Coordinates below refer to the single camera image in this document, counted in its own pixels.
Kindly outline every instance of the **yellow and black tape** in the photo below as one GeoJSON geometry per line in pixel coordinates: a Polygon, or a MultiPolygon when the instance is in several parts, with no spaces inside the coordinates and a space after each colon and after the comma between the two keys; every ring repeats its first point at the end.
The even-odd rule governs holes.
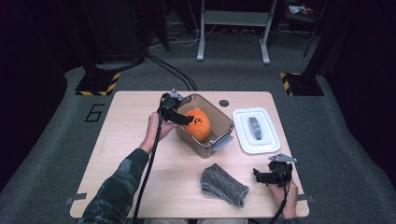
{"type": "Polygon", "coordinates": [[[300,76],[301,73],[280,73],[280,77],[282,78],[283,87],[285,88],[286,94],[293,95],[293,92],[291,91],[290,84],[287,79],[287,76],[289,75],[300,76]]]}
{"type": "Polygon", "coordinates": [[[114,75],[111,79],[111,82],[103,91],[76,91],[76,95],[85,95],[85,96],[94,96],[94,95],[110,95],[113,92],[114,88],[116,88],[117,81],[119,80],[120,73],[114,75]]]}

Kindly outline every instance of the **cable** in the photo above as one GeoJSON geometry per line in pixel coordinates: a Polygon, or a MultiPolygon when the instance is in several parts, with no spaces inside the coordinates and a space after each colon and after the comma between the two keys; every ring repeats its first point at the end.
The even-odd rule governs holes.
{"type": "Polygon", "coordinates": [[[145,191],[146,184],[149,180],[149,174],[151,172],[152,163],[154,162],[155,152],[157,151],[157,146],[158,143],[160,142],[161,126],[163,124],[163,115],[161,114],[161,109],[158,110],[158,114],[159,114],[159,120],[158,120],[157,134],[155,135],[154,145],[152,147],[151,156],[149,158],[148,169],[146,171],[145,178],[140,188],[139,196],[137,197],[136,206],[134,207],[134,219],[132,223],[137,223],[137,214],[139,213],[140,202],[142,201],[143,192],[145,191]]]}
{"type": "MultiPolygon", "coordinates": [[[[224,0],[221,1],[221,8],[220,8],[220,11],[223,10],[223,7],[224,7],[224,0]]],[[[217,26],[217,25],[214,25],[214,26],[213,26],[213,28],[205,35],[205,38],[206,38],[207,36],[209,36],[210,33],[212,33],[213,30],[215,30],[216,26],[217,26]]]]}
{"type": "Polygon", "coordinates": [[[166,66],[168,66],[168,67],[174,69],[175,71],[179,72],[184,78],[186,78],[186,79],[189,81],[189,83],[190,83],[190,85],[193,87],[193,89],[194,89],[195,91],[198,91],[198,87],[197,87],[195,81],[192,80],[192,78],[188,77],[187,75],[185,75],[184,73],[182,73],[181,71],[179,71],[178,69],[176,69],[174,66],[172,66],[171,64],[167,63],[166,61],[160,59],[159,57],[154,56],[154,55],[152,55],[152,54],[150,54],[149,56],[150,56],[150,57],[153,57],[153,58],[154,58],[155,60],[157,60],[159,63],[163,63],[163,64],[165,64],[166,66]]]}
{"type": "Polygon", "coordinates": [[[180,80],[182,80],[182,81],[184,82],[184,84],[186,84],[187,89],[188,89],[189,91],[190,91],[190,86],[189,86],[189,84],[188,84],[187,82],[190,83],[190,85],[192,86],[192,88],[193,88],[194,91],[198,91],[198,87],[197,87],[195,81],[194,81],[192,78],[190,78],[190,77],[188,77],[187,75],[185,75],[184,73],[182,73],[181,71],[179,71],[178,69],[176,69],[176,68],[175,68],[174,66],[172,66],[171,64],[165,62],[164,60],[162,60],[162,59],[160,59],[159,57],[154,56],[154,55],[152,55],[152,54],[150,54],[150,53],[148,53],[148,55],[147,55],[146,57],[147,57],[149,60],[151,60],[152,62],[154,62],[154,63],[158,64],[159,66],[161,66],[162,68],[166,69],[168,72],[170,72],[170,73],[172,73],[173,75],[175,75],[176,77],[178,77],[180,80]],[[180,73],[180,75],[178,75],[177,73],[173,72],[171,69],[177,71],[178,73],[180,73]]]}
{"type": "Polygon", "coordinates": [[[195,40],[193,40],[192,44],[190,44],[190,45],[183,45],[183,44],[181,43],[181,41],[180,41],[179,39],[176,38],[176,40],[178,41],[178,43],[179,43],[181,46],[186,47],[186,48],[191,47],[192,45],[194,45],[194,44],[197,42],[197,40],[199,40],[199,37],[198,37],[198,36],[199,36],[199,34],[198,34],[198,25],[197,25],[197,22],[196,22],[196,20],[195,20],[194,14],[192,13],[191,1],[190,1],[190,0],[189,0],[189,6],[190,6],[190,13],[191,13],[191,15],[192,15],[192,20],[194,21],[194,25],[195,25],[195,31],[196,31],[195,40]]]}
{"type": "MultiPolygon", "coordinates": [[[[279,176],[282,176],[282,174],[281,174],[277,169],[275,169],[275,171],[277,171],[277,173],[279,174],[279,176]]],[[[274,223],[276,222],[277,218],[278,218],[278,217],[280,216],[280,214],[282,213],[283,209],[284,209],[285,206],[286,206],[286,202],[287,202],[286,199],[288,198],[288,194],[289,194],[290,184],[289,184],[288,190],[286,190],[285,181],[283,181],[283,178],[280,178],[280,179],[282,180],[283,191],[284,191],[284,193],[285,193],[285,197],[283,198],[283,201],[282,201],[282,203],[280,204],[280,207],[279,207],[279,209],[277,210],[276,214],[274,215],[273,218],[271,218],[270,224],[274,224],[274,223]]]]}

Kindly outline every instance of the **green sleeve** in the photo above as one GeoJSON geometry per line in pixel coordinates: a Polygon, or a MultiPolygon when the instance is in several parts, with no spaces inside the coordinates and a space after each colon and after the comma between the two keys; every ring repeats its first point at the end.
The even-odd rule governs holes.
{"type": "Polygon", "coordinates": [[[127,223],[149,154],[135,149],[99,188],[78,223],[127,223]]]}

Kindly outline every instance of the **black equipment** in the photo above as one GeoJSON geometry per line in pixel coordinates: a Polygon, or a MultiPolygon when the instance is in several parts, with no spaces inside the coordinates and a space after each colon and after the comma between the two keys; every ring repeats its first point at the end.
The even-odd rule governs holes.
{"type": "Polygon", "coordinates": [[[166,121],[172,121],[176,124],[180,125],[188,125],[193,121],[194,116],[184,116],[177,113],[177,110],[182,105],[191,101],[190,97],[183,97],[179,95],[175,90],[172,90],[171,93],[164,93],[160,107],[158,108],[158,113],[163,117],[166,121]]]}
{"type": "Polygon", "coordinates": [[[282,188],[291,181],[291,171],[293,170],[291,163],[286,163],[284,161],[271,161],[268,166],[271,173],[260,173],[260,171],[253,168],[253,174],[256,176],[257,182],[264,184],[277,184],[282,188]]]}

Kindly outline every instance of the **wrist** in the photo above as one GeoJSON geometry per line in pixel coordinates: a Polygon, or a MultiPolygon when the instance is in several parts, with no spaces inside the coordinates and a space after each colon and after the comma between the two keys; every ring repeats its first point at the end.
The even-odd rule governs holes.
{"type": "Polygon", "coordinates": [[[296,218],[297,214],[295,212],[295,210],[289,210],[285,207],[285,209],[282,212],[282,217],[283,219],[289,219],[289,218],[296,218]]]}
{"type": "Polygon", "coordinates": [[[150,141],[148,139],[143,140],[143,142],[140,144],[140,148],[145,150],[148,154],[151,154],[152,148],[154,146],[154,142],[150,141]]]}

